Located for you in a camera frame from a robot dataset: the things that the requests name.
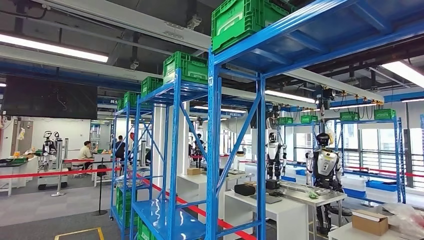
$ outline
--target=red barrier tape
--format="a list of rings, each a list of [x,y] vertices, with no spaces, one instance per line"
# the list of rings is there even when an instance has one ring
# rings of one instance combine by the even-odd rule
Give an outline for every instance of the red barrier tape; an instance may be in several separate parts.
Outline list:
[[[380,172],[380,173],[386,173],[386,174],[396,174],[395,171],[374,169],[374,168],[369,168],[369,167],[345,166],[345,168],[347,168],[347,169],[359,169],[359,170],[374,171],[374,172]],[[405,173],[405,176],[407,176],[407,177],[424,178],[424,175],[412,174],[412,173],[408,173],[408,172]]]
[[[86,174],[86,173],[101,173],[110,172],[112,168],[100,168],[90,170],[75,170],[75,171],[49,171],[49,172],[38,172],[38,173],[22,173],[22,174],[9,174],[0,175],[0,179],[15,179],[15,178],[28,178],[28,177],[46,177],[46,176],[58,176],[58,175],[72,175],[72,174]]]
[[[143,179],[143,181],[147,184],[150,184],[150,181],[148,179]],[[152,184],[152,187],[156,190],[158,190],[159,192],[162,190],[162,188],[158,187],[155,184]],[[169,197],[170,193],[165,191],[165,194]],[[179,202],[180,204],[187,204],[189,202],[187,202],[186,200],[182,199],[181,197],[176,197],[176,201]],[[197,206],[189,206],[188,207],[190,210],[192,210],[193,212],[202,215],[203,217],[206,217],[206,212],[200,208],[198,208]],[[225,229],[230,229],[233,228],[234,226],[223,221],[222,219],[218,219],[218,225],[225,228]],[[245,239],[245,240],[256,240],[256,237],[244,232],[244,231],[237,231],[235,232],[235,234],[237,234],[238,236],[240,236],[241,238]]]

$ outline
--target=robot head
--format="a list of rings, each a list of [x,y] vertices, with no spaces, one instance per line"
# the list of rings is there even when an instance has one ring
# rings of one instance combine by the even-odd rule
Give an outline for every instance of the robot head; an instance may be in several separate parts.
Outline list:
[[[327,147],[329,145],[330,135],[325,132],[320,133],[316,136],[316,141],[320,147]]]
[[[269,142],[270,142],[270,143],[275,143],[275,141],[276,141],[276,134],[275,134],[275,133],[273,133],[273,132],[271,132],[271,133],[268,135],[268,140],[269,140]]]

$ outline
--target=ceiling pipe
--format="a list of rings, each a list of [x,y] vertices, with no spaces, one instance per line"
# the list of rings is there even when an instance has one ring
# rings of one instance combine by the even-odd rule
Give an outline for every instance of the ceiling pipe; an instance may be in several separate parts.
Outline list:
[[[80,33],[80,34],[93,36],[93,37],[96,37],[96,38],[99,38],[99,39],[109,40],[109,41],[116,42],[116,43],[121,43],[121,44],[126,44],[126,45],[130,45],[130,46],[133,46],[133,47],[141,48],[141,49],[146,49],[146,50],[149,50],[149,51],[153,51],[153,52],[157,52],[157,53],[161,53],[161,54],[165,54],[165,55],[172,55],[173,54],[173,52],[170,52],[170,51],[165,51],[165,50],[157,49],[157,48],[154,48],[154,47],[149,47],[149,46],[142,45],[142,44],[132,42],[132,41],[126,41],[126,40],[123,40],[123,39],[117,38],[117,37],[101,35],[101,34],[98,34],[98,33],[95,33],[95,32],[83,30],[83,29],[80,29],[80,28],[77,28],[77,27],[68,26],[66,24],[62,24],[62,23],[58,23],[58,22],[51,22],[51,21],[42,20],[42,19],[33,19],[33,18],[25,17],[25,16],[14,16],[14,17],[26,19],[26,20],[33,21],[33,22],[40,23],[40,24],[49,25],[49,26],[56,27],[56,28],[62,28],[62,29],[73,31],[73,32]]]

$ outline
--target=stanchion post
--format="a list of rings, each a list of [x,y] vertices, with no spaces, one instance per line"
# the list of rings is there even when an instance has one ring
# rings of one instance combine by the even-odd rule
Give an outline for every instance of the stanchion post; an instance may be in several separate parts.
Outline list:
[[[62,158],[62,139],[57,140],[57,153],[56,153],[56,161],[58,163],[59,172],[62,172],[63,168],[63,158]],[[62,185],[62,175],[59,174],[58,176],[58,182],[57,182],[57,192],[52,194],[52,197],[59,197],[66,194],[66,192],[61,192],[61,185]]]
[[[103,160],[104,160],[104,158],[102,157],[101,158],[101,165],[103,165]],[[93,213],[92,213],[92,215],[93,216],[101,216],[101,215],[105,215],[105,214],[107,214],[108,213],[108,211],[107,210],[101,210],[101,205],[102,205],[102,182],[103,182],[103,175],[102,174],[100,174],[101,176],[100,176],[100,193],[99,193],[99,196],[98,196],[98,210],[97,211],[94,211]]]

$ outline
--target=person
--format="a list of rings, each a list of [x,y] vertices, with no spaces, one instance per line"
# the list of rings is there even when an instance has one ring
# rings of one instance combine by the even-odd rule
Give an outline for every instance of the person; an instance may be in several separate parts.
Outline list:
[[[118,136],[118,141],[115,143],[115,157],[119,158],[119,161],[123,161],[125,159],[125,142],[123,142],[122,135]]]
[[[85,141],[84,146],[79,150],[78,159],[84,160],[84,159],[93,159],[93,155],[90,151],[90,148],[92,147],[92,143],[90,141]],[[87,170],[92,165],[91,162],[84,163],[84,169]]]

